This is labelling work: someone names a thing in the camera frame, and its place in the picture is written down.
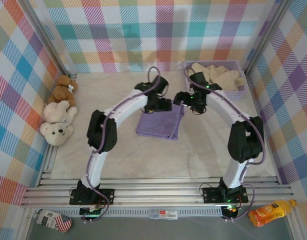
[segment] purple towel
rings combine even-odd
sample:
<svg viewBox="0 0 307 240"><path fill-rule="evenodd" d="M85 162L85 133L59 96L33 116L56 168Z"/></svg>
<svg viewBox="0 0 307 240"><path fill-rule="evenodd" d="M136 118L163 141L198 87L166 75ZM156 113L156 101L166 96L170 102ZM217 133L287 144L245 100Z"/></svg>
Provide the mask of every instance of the purple towel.
<svg viewBox="0 0 307 240"><path fill-rule="evenodd" d="M172 104L171 111L142 113L135 131L139 136L178 140L179 124L184 115L182 104Z"/></svg>

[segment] plastic basket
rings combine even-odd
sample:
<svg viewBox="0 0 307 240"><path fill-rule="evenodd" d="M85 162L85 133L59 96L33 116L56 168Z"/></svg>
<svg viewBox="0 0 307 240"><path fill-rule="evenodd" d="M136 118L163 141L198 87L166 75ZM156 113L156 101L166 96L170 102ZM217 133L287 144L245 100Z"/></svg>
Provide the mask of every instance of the plastic basket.
<svg viewBox="0 0 307 240"><path fill-rule="evenodd" d="M183 68L191 67L194 63L199 63L204 67L214 65L215 67L224 66L228 70L238 70L242 78L244 78L244 85L238 87L238 91L224 91L225 95L229 99L240 99L248 89L248 84L244 71L239 66L239 63L235 60L224 60L224 61L185 61L183 63ZM190 83L185 77L185 84L187 92L190 92Z"/></svg>

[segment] brown teddy bear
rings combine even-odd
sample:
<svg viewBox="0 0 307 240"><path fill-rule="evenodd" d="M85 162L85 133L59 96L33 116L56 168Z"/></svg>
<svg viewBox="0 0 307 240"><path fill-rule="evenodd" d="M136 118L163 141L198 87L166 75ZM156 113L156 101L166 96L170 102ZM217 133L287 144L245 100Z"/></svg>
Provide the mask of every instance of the brown teddy bear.
<svg viewBox="0 0 307 240"><path fill-rule="evenodd" d="M75 81L66 75L61 75L57 79L56 85L47 100L47 104L60 103L63 100L67 100L70 107L74 107L76 106L76 101L73 93L77 89L78 84Z"/></svg>

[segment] white table surface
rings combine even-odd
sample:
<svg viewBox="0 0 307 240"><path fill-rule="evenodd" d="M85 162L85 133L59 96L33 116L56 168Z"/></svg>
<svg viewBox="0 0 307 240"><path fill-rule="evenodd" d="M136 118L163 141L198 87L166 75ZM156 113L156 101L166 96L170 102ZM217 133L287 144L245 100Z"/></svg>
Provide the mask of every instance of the white table surface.
<svg viewBox="0 0 307 240"><path fill-rule="evenodd" d="M186 91L181 72L161 75L169 82L167 98L173 100L177 92ZM147 73L79 73L76 81L78 91L74 95L78 114L72 123L74 132L58 148L52 179L79 179L86 173L89 159L86 135L93 111L104 111L118 103L137 83L147 81ZM249 90L233 102L251 116L257 115ZM185 108L178 141L136 135L140 116L138 110L119 127L118 141L107 156L102 178L221 177L226 172L231 159L227 150L230 128L211 108L199 116ZM266 151L265 162L251 166L247 176L276 176L267 145Z"/></svg>

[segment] orange juice bottle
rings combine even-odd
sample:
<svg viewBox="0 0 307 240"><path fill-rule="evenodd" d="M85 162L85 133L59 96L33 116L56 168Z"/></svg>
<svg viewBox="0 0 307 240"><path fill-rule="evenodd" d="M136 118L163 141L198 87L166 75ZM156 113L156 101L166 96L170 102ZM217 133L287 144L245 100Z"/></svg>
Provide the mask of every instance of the orange juice bottle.
<svg viewBox="0 0 307 240"><path fill-rule="evenodd" d="M290 214L295 206L297 206L296 200L277 200L267 206L250 211L248 216L253 225L262 227L275 219Z"/></svg>

